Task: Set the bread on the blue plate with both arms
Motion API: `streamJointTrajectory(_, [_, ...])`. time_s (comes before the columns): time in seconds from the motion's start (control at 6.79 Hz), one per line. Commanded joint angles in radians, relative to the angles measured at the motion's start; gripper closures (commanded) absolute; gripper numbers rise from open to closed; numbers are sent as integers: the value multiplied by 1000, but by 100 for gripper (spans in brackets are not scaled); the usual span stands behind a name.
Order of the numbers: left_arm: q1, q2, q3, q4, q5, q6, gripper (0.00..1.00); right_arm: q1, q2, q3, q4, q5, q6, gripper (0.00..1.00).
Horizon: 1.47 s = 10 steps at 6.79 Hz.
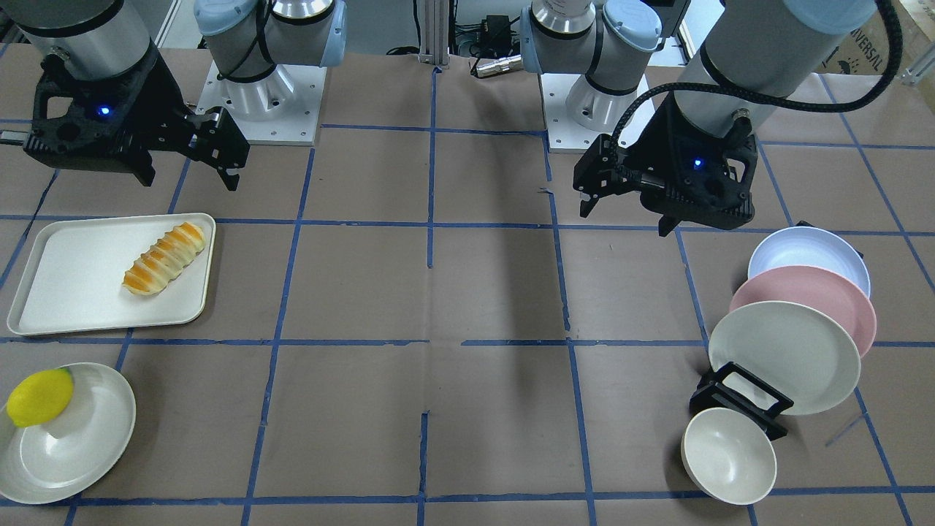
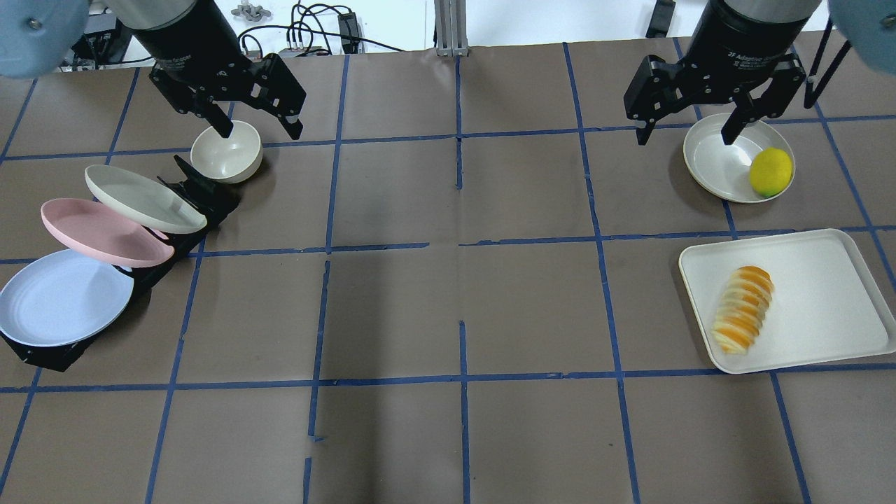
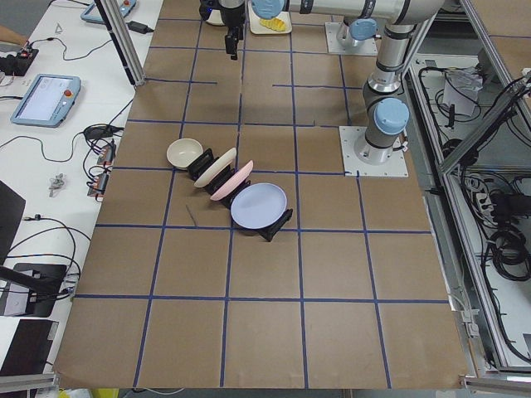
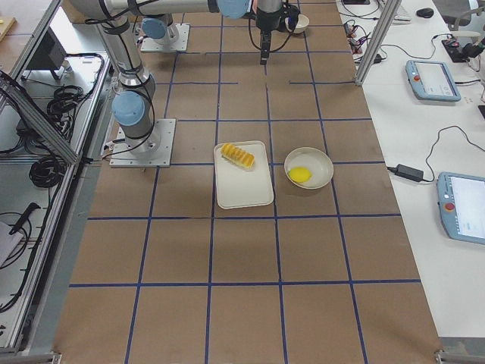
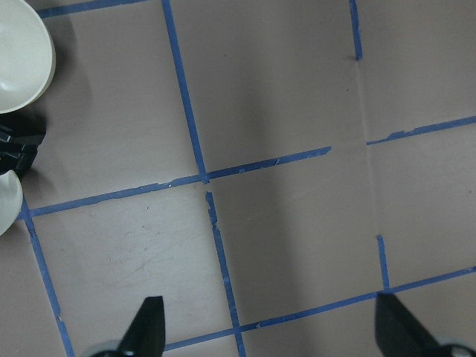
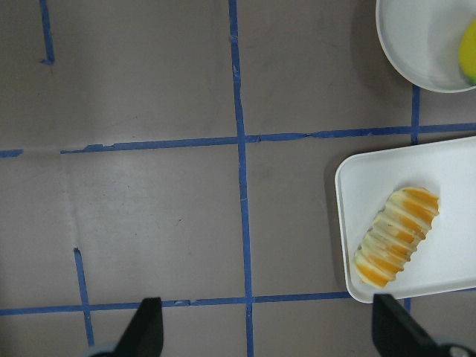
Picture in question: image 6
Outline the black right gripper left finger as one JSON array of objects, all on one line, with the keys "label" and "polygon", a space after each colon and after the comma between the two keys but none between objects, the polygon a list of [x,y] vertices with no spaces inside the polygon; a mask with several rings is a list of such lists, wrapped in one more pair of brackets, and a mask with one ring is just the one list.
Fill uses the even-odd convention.
[{"label": "black right gripper left finger", "polygon": [[145,298],[141,301],[112,355],[159,357],[163,348],[162,301],[159,297]]}]

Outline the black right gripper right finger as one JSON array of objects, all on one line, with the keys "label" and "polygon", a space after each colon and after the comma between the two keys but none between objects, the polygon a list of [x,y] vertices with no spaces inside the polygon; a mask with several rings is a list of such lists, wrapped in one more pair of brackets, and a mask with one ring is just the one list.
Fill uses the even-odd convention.
[{"label": "black right gripper right finger", "polygon": [[389,294],[374,294],[372,341],[380,356],[445,356],[445,350]]}]

